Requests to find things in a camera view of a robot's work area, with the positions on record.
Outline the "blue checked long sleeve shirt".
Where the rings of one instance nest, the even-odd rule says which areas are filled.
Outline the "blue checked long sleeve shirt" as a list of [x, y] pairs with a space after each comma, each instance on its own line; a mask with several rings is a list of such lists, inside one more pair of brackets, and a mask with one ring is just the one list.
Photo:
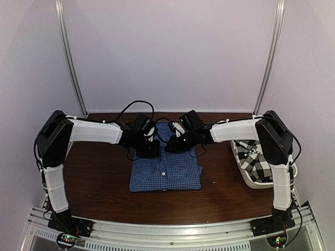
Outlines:
[[200, 190], [203, 168], [198, 165], [195, 149], [183, 153], [165, 150], [166, 142], [175, 135], [167, 121], [157, 123], [160, 156], [140, 158], [133, 162], [129, 191]]

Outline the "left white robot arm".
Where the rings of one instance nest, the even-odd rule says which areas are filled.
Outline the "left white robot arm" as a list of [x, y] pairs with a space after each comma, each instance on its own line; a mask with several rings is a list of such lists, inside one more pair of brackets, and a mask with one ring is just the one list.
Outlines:
[[70, 117], [56, 110], [44, 124], [33, 144], [33, 154], [42, 176], [55, 224], [64, 232], [75, 228], [65, 193], [64, 162], [74, 142], [100, 142], [134, 149], [140, 157], [160, 155], [160, 141], [152, 119], [139, 114], [135, 121], [94, 121]]

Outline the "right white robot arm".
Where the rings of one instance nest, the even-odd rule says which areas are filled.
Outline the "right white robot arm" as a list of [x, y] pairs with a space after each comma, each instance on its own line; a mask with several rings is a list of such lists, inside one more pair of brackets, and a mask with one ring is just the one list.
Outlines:
[[295, 175], [294, 137], [275, 111], [269, 110], [249, 119], [204, 123], [197, 112], [191, 110], [180, 117], [180, 122], [184, 130], [170, 137], [165, 146], [167, 152], [186, 152], [198, 144], [258, 141], [273, 178], [273, 209], [268, 225], [272, 230], [279, 231], [288, 223]]

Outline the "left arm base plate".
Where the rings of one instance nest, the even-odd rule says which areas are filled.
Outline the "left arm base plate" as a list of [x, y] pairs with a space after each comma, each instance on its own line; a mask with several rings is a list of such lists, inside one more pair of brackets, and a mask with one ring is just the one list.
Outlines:
[[63, 221], [60, 223], [59, 220], [51, 217], [48, 223], [48, 228], [50, 229], [80, 237], [90, 237], [92, 227], [92, 221], [79, 218], [71, 218], [69, 222]]

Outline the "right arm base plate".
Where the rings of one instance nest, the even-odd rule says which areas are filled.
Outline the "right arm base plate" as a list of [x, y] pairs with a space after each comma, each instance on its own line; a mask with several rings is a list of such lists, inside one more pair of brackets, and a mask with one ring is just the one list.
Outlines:
[[295, 226], [292, 218], [284, 219], [282, 216], [268, 216], [254, 219], [250, 222], [253, 236], [268, 235], [285, 231], [287, 228]]

